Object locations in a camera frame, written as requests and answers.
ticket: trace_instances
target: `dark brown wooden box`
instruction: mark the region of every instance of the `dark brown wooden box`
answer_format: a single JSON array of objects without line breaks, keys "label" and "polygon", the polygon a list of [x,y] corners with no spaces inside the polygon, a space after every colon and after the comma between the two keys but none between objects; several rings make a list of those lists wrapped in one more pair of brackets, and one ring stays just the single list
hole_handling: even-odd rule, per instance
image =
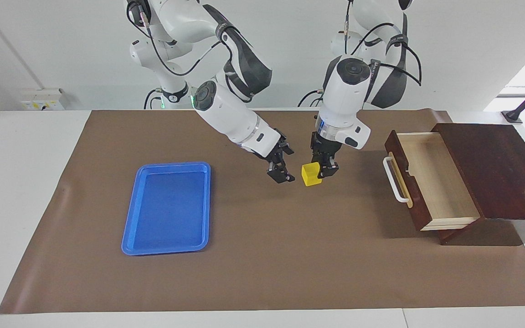
[{"label": "dark brown wooden box", "polygon": [[525,142],[514,127],[440,123],[431,133],[392,131],[386,150],[417,230],[438,230],[443,245],[525,243]]}]

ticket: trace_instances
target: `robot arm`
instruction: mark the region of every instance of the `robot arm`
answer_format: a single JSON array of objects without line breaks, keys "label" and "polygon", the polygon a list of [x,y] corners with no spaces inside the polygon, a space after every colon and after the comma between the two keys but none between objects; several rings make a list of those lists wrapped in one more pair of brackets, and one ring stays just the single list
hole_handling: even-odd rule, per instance
[{"label": "robot arm", "polygon": [[[372,38],[348,31],[340,31],[334,37],[331,48],[339,56],[327,69],[323,104],[311,139],[312,164],[319,166],[318,179],[337,172],[335,153],[342,144],[362,149],[367,143],[370,128],[356,117],[364,103],[387,108],[398,103],[404,95],[408,37],[403,10],[411,2],[362,0],[353,3],[353,16],[373,33]],[[356,49],[351,48],[354,50],[349,55],[344,53],[346,38],[348,45],[358,44]]]},{"label": "robot arm", "polygon": [[[158,49],[158,52],[166,52],[166,56],[162,56],[165,60],[191,51],[185,44],[191,46],[212,36],[216,36],[226,46],[230,59],[216,77],[197,89],[192,96],[192,105],[216,131],[224,133],[233,143],[269,162],[267,174],[277,183],[294,181],[283,160],[283,153],[293,154],[286,137],[277,129],[272,129],[244,104],[269,86],[273,73],[256,56],[240,31],[215,8],[201,5],[195,0],[129,1],[142,2],[140,16],[147,16],[149,23],[144,25],[150,29],[150,36],[153,31],[163,29],[164,42],[162,50]],[[177,81],[177,87],[181,85],[181,77],[171,74],[168,69],[152,69],[167,81]]]}]

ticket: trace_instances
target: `open drawer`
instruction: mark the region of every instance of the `open drawer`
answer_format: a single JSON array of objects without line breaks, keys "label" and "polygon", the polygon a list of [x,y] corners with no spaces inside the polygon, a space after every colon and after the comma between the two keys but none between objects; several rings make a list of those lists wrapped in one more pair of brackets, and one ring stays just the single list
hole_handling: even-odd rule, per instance
[{"label": "open drawer", "polygon": [[439,123],[396,133],[383,164],[417,230],[448,245],[525,242],[525,142],[511,125]]}]

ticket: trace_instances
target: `blue tray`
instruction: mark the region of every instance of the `blue tray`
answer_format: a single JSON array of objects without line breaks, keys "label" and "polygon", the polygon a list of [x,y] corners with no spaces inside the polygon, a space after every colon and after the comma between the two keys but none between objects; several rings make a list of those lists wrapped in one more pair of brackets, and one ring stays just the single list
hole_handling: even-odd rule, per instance
[{"label": "blue tray", "polygon": [[210,166],[149,164],[135,177],[121,249],[127,255],[199,251],[210,230]]}]

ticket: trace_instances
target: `yellow block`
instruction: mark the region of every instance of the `yellow block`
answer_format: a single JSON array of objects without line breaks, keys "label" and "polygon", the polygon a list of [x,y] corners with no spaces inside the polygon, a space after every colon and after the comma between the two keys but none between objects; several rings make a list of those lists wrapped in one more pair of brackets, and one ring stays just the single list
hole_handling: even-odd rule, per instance
[{"label": "yellow block", "polygon": [[319,163],[313,162],[301,166],[301,176],[306,186],[319,185],[323,179],[318,179]]}]

